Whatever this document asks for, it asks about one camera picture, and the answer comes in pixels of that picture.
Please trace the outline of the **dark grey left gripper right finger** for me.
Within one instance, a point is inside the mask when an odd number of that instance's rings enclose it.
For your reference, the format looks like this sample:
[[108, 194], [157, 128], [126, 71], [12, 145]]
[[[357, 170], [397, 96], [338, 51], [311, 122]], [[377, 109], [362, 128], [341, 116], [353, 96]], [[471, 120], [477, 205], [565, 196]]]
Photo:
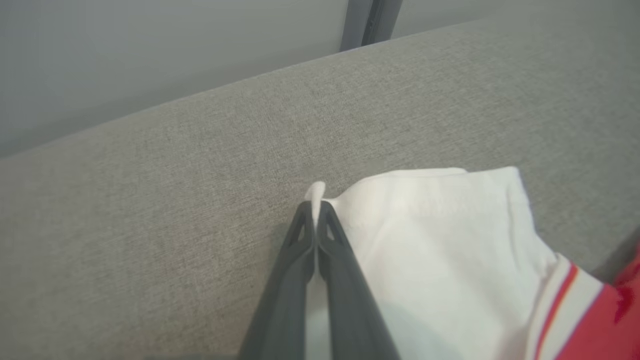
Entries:
[[334, 360], [399, 360], [400, 354], [349, 239], [329, 202], [317, 223], [318, 266], [327, 286]]

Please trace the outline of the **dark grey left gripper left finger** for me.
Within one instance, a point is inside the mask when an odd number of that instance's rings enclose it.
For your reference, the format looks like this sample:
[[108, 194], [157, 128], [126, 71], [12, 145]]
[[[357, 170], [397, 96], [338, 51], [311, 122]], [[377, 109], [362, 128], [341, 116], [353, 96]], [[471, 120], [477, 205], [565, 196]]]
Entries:
[[313, 205], [297, 208], [242, 342], [240, 360], [306, 356], [307, 285], [315, 271]]

